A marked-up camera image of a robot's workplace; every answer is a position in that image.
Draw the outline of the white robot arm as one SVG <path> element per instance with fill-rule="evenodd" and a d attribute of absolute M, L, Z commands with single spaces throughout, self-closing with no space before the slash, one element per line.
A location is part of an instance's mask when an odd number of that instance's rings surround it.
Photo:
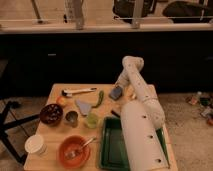
<path fill-rule="evenodd" d="M 121 126 L 129 160 L 130 171 L 157 171 L 169 167 L 156 131 L 163 127 L 165 114 L 155 93 L 141 76 L 144 66 L 141 57 L 125 56 L 123 71 L 117 84 L 130 84 L 135 100 L 121 107 Z"/>

